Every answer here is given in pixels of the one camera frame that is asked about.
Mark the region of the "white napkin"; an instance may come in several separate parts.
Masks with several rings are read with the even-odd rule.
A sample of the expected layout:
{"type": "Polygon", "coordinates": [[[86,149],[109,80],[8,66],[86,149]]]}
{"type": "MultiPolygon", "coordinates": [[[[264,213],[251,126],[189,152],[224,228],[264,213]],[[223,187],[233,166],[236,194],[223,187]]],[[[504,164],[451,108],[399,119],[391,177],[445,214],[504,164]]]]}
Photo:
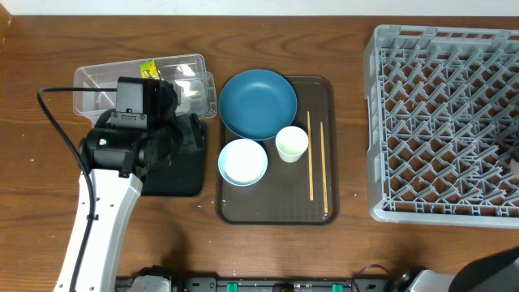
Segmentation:
{"type": "Polygon", "coordinates": [[[191,107],[200,104],[205,98],[202,74],[195,72],[187,64],[178,65],[173,84],[178,95],[178,115],[191,113],[191,107]]]}

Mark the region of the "green snack wrapper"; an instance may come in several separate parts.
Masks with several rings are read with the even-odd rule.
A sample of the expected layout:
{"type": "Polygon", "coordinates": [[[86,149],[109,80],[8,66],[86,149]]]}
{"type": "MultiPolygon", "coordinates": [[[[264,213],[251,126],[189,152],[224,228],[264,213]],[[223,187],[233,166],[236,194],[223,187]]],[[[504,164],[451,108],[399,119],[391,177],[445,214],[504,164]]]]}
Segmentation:
{"type": "Polygon", "coordinates": [[[145,79],[161,79],[157,65],[153,59],[143,62],[139,65],[140,74],[145,79]]]}

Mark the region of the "light blue rice bowl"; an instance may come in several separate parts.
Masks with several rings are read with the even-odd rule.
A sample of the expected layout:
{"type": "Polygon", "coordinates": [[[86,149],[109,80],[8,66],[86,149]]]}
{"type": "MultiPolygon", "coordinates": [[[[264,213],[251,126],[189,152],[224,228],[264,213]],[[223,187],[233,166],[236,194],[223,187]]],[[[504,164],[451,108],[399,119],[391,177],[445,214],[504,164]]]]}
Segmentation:
{"type": "Polygon", "coordinates": [[[217,164],[226,182],[246,187],[257,183],[264,176],[268,157],[264,148],[254,140],[237,139],[221,150],[217,164]]]}

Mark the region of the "blue plate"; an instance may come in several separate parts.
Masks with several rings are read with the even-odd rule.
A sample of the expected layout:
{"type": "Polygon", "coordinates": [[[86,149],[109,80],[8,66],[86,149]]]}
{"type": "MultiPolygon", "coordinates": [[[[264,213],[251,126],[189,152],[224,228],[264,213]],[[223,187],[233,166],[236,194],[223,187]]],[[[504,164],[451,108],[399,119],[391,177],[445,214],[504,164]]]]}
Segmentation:
{"type": "Polygon", "coordinates": [[[241,72],[224,85],[218,107],[221,121],[235,135],[250,140],[270,140],[297,115],[293,85],[274,71],[241,72]]]}

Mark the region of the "white cup green inside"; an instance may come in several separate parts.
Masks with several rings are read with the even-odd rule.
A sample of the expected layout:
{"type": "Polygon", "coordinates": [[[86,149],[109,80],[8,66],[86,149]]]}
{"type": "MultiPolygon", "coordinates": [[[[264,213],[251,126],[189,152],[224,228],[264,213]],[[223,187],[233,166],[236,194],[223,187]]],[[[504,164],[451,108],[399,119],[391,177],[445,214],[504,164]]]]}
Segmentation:
{"type": "Polygon", "coordinates": [[[307,133],[300,127],[288,126],[276,136],[275,145],[280,158],[287,163],[296,162],[309,145],[307,133]]]}

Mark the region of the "white cup pink inside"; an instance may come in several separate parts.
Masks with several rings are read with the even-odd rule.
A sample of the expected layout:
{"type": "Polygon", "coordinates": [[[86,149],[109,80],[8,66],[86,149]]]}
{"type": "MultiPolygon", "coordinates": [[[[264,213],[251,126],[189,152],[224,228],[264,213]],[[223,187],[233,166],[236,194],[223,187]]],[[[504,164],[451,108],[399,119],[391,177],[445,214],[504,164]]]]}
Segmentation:
{"type": "Polygon", "coordinates": [[[512,159],[510,161],[510,170],[515,178],[519,178],[519,162],[512,159]]]}

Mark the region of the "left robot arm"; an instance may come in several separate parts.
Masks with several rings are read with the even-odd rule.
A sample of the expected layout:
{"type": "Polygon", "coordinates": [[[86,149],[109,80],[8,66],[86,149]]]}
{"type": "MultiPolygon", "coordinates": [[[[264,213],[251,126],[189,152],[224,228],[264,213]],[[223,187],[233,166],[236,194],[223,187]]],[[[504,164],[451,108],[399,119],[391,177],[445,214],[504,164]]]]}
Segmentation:
{"type": "Polygon", "coordinates": [[[207,146],[196,114],[177,113],[180,91],[162,79],[121,77],[116,106],[79,146],[79,204],[57,291],[114,291],[127,226],[142,195],[201,191],[207,146]]]}

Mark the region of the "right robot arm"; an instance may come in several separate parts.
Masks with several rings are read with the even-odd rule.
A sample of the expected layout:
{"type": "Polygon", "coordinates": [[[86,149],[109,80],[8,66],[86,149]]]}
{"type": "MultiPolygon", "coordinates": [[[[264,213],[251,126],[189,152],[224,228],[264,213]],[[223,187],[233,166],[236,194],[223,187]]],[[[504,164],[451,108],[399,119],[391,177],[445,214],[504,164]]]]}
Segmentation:
{"type": "Polygon", "coordinates": [[[457,274],[425,267],[404,273],[387,291],[518,292],[518,247],[467,264],[457,274]]]}

